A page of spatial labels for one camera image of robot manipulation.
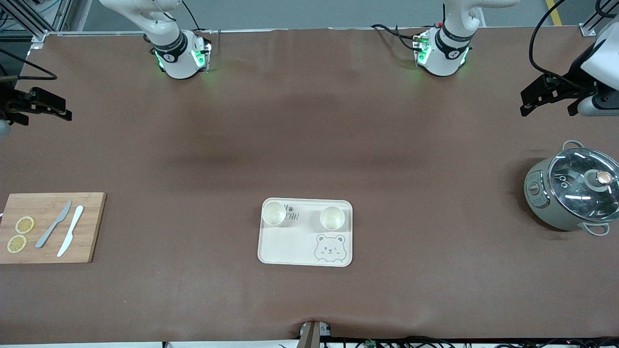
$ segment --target bear face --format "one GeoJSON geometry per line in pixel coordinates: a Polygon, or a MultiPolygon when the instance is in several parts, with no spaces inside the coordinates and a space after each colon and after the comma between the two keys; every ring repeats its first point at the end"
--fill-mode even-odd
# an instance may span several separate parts
{"type": "Polygon", "coordinates": [[[346,258],[344,249],[344,236],[338,235],[335,238],[327,238],[325,235],[318,235],[316,238],[318,246],[314,250],[314,256],[327,262],[343,261],[346,258]]]}

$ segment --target silver knife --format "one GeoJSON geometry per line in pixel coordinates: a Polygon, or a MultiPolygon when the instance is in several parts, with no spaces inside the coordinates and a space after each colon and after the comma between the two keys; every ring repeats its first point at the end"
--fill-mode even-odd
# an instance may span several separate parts
{"type": "Polygon", "coordinates": [[[77,225],[77,221],[79,221],[79,217],[82,216],[82,212],[84,211],[84,206],[77,206],[75,214],[73,214],[73,220],[71,221],[71,226],[69,226],[69,231],[67,232],[67,236],[64,237],[63,245],[58,250],[57,257],[60,257],[67,251],[69,245],[73,241],[73,230],[77,225]]]}
{"type": "Polygon", "coordinates": [[[70,209],[71,209],[71,201],[68,201],[67,205],[64,206],[63,211],[61,211],[60,215],[58,215],[58,217],[56,218],[56,221],[54,221],[54,223],[51,224],[51,226],[47,229],[47,232],[45,232],[45,234],[42,235],[41,238],[39,238],[39,240],[37,241],[37,244],[35,244],[35,248],[42,248],[43,245],[45,245],[45,242],[50,237],[54,228],[56,228],[56,225],[60,224],[64,220],[64,218],[67,217],[70,209]]]}

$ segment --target brown table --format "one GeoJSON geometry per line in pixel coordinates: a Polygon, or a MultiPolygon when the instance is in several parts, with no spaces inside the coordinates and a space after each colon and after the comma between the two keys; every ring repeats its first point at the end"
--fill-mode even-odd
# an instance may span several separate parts
{"type": "MultiPolygon", "coordinates": [[[[14,127],[0,200],[108,199],[91,264],[0,267],[0,342],[619,335],[619,225],[560,233],[522,195],[567,139],[619,158],[619,119],[521,117],[530,33],[481,29],[447,78],[371,30],[222,34],[190,80],[141,37],[49,37],[30,59],[59,79],[37,85],[74,121],[14,127]],[[271,196],[350,201],[352,264],[260,263],[271,196]]],[[[591,42],[545,28],[536,56],[565,72],[591,42]]]]}

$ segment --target pot control panel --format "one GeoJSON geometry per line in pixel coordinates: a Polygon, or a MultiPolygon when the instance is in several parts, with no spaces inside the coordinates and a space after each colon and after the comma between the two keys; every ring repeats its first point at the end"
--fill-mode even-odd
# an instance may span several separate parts
{"type": "Polygon", "coordinates": [[[527,176],[527,180],[524,182],[524,192],[527,195],[527,199],[534,207],[543,209],[550,205],[550,197],[543,185],[544,172],[537,170],[530,173],[527,176]]]}

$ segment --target pot control knob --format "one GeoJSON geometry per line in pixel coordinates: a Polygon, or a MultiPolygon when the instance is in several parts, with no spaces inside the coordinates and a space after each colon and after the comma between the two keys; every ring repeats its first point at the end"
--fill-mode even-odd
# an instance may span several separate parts
{"type": "Polygon", "coordinates": [[[540,193],[540,185],[538,183],[531,183],[528,190],[530,194],[536,195],[540,193]]]}
{"type": "Polygon", "coordinates": [[[597,174],[595,174],[595,179],[602,185],[608,185],[614,180],[609,172],[597,172],[597,174]]]}

